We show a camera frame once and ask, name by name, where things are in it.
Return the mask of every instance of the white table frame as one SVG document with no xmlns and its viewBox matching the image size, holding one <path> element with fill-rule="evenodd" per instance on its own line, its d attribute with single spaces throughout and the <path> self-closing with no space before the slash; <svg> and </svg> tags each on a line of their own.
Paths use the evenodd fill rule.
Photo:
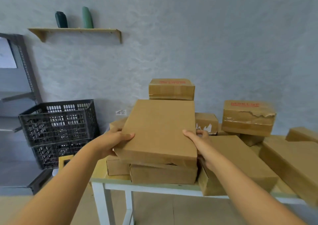
<svg viewBox="0 0 318 225">
<path fill-rule="evenodd" d="M 113 203 L 110 190 L 125 191 L 126 195 L 126 214 L 123 225 L 134 225 L 134 207 L 133 207 L 133 192 L 149 192 L 160 194 L 173 194 L 185 196 L 202 197 L 201 191 L 186 190 L 186 189 L 171 189 L 164 187 L 149 187 L 142 185 L 127 185 L 127 184 L 111 184 L 92 182 L 97 213 L 101 225 L 115 225 L 115 216 L 113 211 Z M 211 198 L 229 199 L 228 196 L 209 196 Z M 283 198 L 276 197 L 278 201 L 284 204 L 303 204 L 306 203 L 300 198 Z"/>
</svg>

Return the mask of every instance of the forearm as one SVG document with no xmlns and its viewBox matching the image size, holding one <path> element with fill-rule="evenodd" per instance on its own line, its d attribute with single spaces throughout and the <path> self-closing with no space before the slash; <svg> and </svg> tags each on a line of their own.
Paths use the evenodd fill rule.
<svg viewBox="0 0 318 225">
<path fill-rule="evenodd" d="M 10 224 L 70 224 L 97 161 L 96 152 L 88 143 Z"/>
<path fill-rule="evenodd" d="M 224 156 L 211 158 L 212 171 L 248 224 L 305 224 Z"/>
</svg>

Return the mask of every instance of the person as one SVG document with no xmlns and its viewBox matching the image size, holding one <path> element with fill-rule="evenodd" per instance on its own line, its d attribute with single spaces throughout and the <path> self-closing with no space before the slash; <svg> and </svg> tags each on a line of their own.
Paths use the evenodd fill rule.
<svg viewBox="0 0 318 225">
<path fill-rule="evenodd" d="M 305 224 L 209 145 L 206 131 L 197 130 L 202 137 L 191 131 L 182 132 L 193 141 L 207 167 L 215 173 L 248 224 Z M 69 225 L 97 161 L 113 155 L 112 148 L 115 145 L 133 137 L 134 134 L 123 134 L 113 128 L 86 144 L 9 224 Z"/>
</svg>

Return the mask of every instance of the wooden table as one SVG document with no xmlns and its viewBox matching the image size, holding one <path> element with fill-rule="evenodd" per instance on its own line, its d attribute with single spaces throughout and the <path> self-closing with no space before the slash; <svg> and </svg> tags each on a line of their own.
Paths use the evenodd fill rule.
<svg viewBox="0 0 318 225">
<path fill-rule="evenodd" d="M 110 190 L 125 191 L 126 215 L 123 225 L 133 225 L 133 192 L 149 192 L 161 194 L 175 194 L 186 196 L 202 196 L 198 184 L 194 185 L 148 185 L 132 184 L 129 175 L 109 176 L 107 174 L 106 159 L 100 160 L 91 177 L 97 213 L 101 225 L 115 225 L 113 203 Z M 273 188 L 271 195 L 285 204 L 306 204 L 282 180 Z M 228 199 L 228 196 L 211 196 L 211 198 Z"/>
</svg>

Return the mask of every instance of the person's right arm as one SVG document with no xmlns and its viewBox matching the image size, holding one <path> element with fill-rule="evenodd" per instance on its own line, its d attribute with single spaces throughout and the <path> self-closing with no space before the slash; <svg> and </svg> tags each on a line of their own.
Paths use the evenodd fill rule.
<svg viewBox="0 0 318 225">
<path fill-rule="evenodd" d="M 205 159 L 206 166 L 217 176 L 227 195 L 248 224 L 305 224 L 214 149 L 209 144 L 207 131 L 197 130 L 197 134 L 202 134 L 202 138 L 187 130 L 183 130 L 183 134 L 194 142 Z"/>
</svg>

